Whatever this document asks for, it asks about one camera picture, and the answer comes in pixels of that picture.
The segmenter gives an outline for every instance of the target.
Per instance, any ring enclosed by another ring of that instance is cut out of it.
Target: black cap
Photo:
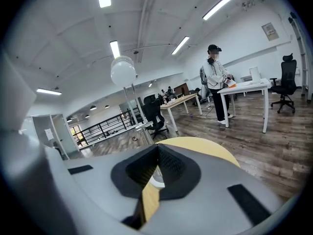
[[[220,47],[218,47],[218,46],[216,46],[216,45],[209,45],[209,48],[207,49],[208,51],[209,50],[214,50],[214,49],[217,49],[218,51],[222,51],[222,49],[220,48]]]

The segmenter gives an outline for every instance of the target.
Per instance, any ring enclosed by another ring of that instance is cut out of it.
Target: wooden desk
[[[177,130],[177,126],[175,124],[175,120],[173,118],[173,114],[172,114],[171,108],[173,108],[175,106],[178,106],[181,103],[184,103],[184,106],[185,106],[185,109],[186,109],[186,113],[189,114],[188,108],[187,108],[187,105],[186,105],[186,101],[188,101],[188,100],[190,100],[190,99],[192,99],[194,97],[196,98],[196,101],[197,101],[197,104],[198,104],[199,113],[200,113],[200,115],[202,115],[202,109],[201,109],[200,102],[199,102],[197,94],[191,94],[191,95],[187,95],[187,96],[184,96],[184,97],[180,97],[180,98],[176,99],[175,103],[172,103],[172,104],[163,104],[163,105],[161,105],[161,110],[167,110],[168,111],[168,114],[170,115],[170,118],[171,118],[171,121],[172,121],[172,124],[173,124],[173,127],[174,127],[175,131],[178,131],[178,130]]]
[[[225,159],[234,165],[240,167],[235,157],[219,144],[201,138],[195,137],[178,137],[165,139],[157,143],[174,145],[195,152],[204,153],[221,159]],[[150,182],[142,191],[143,208],[146,220],[148,221],[159,207],[159,189],[155,188]]]
[[[218,91],[221,94],[223,108],[224,108],[224,115],[227,116],[227,106],[225,101],[226,95],[231,95],[231,102],[233,106],[233,115],[236,116],[235,111],[235,104],[234,98],[232,94],[235,93],[243,93],[243,92],[253,92],[253,91],[262,91],[264,93],[264,126],[263,126],[263,133],[266,132],[266,128],[268,125],[268,88],[270,87],[270,82],[266,78],[261,78],[259,83],[253,83],[253,81],[247,81],[243,83],[236,84],[236,87],[233,88],[224,88]],[[228,118],[225,117],[226,127],[229,127]]]

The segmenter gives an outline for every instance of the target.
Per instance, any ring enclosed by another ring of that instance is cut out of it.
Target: desk leg
[[[201,105],[200,105],[198,97],[196,97],[196,101],[197,101],[197,105],[198,105],[198,108],[199,108],[200,115],[202,115],[202,109],[201,109]]]
[[[164,126],[166,127],[167,124],[168,124],[168,121],[166,120],[166,118],[164,118]]]
[[[263,118],[265,118],[265,99],[264,99],[264,91],[262,90],[262,95],[263,95]]]
[[[174,130],[175,130],[175,131],[178,131],[177,126],[176,126],[176,124],[175,124],[175,120],[174,120],[173,115],[172,115],[172,111],[171,111],[171,109],[170,109],[170,108],[168,108],[168,109],[167,109],[167,111],[168,111],[168,114],[170,115],[170,118],[171,118],[171,121],[172,121],[172,124],[173,124]]]
[[[227,112],[225,96],[223,94],[221,94],[222,103],[223,103],[223,109],[224,109],[225,122],[226,122],[225,126],[226,126],[226,128],[228,128],[229,127],[229,122],[228,122],[228,112]]]
[[[186,102],[184,102],[184,106],[185,106],[185,109],[186,109],[186,114],[189,114]]]
[[[233,106],[233,116],[236,116],[236,109],[235,109],[235,102],[234,102],[234,96],[233,94],[230,95],[231,104]]]
[[[266,128],[268,126],[268,90],[264,90],[264,127],[263,127],[263,133],[266,132]]]

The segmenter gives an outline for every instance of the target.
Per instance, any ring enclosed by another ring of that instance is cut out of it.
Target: lamp pole
[[[143,114],[143,111],[142,111],[142,109],[141,109],[141,105],[140,105],[139,100],[138,100],[138,97],[137,97],[137,95],[136,95],[136,91],[135,91],[134,84],[132,84],[132,89],[133,89],[133,93],[134,93],[135,98],[136,98],[136,102],[137,102],[138,109],[139,109],[139,111],[140,111],[140,115],[141,115],[141,117],[142,117],[142,119],[143,119],[143,122],[146,123],[147,120],[146,120],[146,118],[145,118],[145,116],[144,116],[144,114]]]
[[[137,121],[136,115],[135,115],[134,110],[133,110],[133,108],[132,108],[132,105],[131,105],[131,103],[130,103],[130,101],[129,101],[128,97],[127,97],[127,91],[126,91],[126,88],[125,88],[125,87],[123,87],[123,90],[124,90],[125,97],[126,97],[127,102],[128,102],[128,106],[129,106],[129,108],[130,108],[130,110],[131,110],[131,112],[132,112],[133,119],[134,119],[134,121],[135,121],[136,125],[138,126],[138,121]]]

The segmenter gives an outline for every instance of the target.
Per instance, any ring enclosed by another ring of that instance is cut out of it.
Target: black pants
[[[217,120],[223,121],[225,118],[224,118],[224,108],[223,108],[221,94],[217,93],[219,90],[210,89],[210,91],[213,95],[213,101],[214,101],[214,105],[215,105]],[[229,109],[228,95],[225,96],[225,101],[226,101],[226,106],[227,106],[227,111],[228,111],[228,109]]]

